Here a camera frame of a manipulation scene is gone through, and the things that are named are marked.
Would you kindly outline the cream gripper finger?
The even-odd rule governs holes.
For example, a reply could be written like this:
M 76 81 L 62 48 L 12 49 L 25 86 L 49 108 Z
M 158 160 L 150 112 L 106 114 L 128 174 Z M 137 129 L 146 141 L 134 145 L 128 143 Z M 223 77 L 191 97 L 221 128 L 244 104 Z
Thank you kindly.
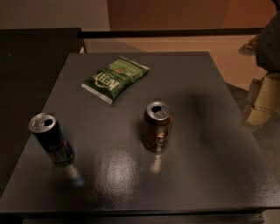
M 280 73 L 267 72 L 260 80 L 253 79 L 244 109 L 244 122 L 262 127 L 280 107 Z

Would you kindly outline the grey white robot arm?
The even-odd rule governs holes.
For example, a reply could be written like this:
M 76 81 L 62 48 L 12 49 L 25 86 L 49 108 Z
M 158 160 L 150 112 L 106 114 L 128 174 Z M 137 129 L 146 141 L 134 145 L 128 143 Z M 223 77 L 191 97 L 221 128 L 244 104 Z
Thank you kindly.
M 244 109 L 244 122 L 262 127 L 280 107 L 280 11 L 238 53 L 255 56 L 257 66 L 266 71 L 260 80 L 252 80 Z

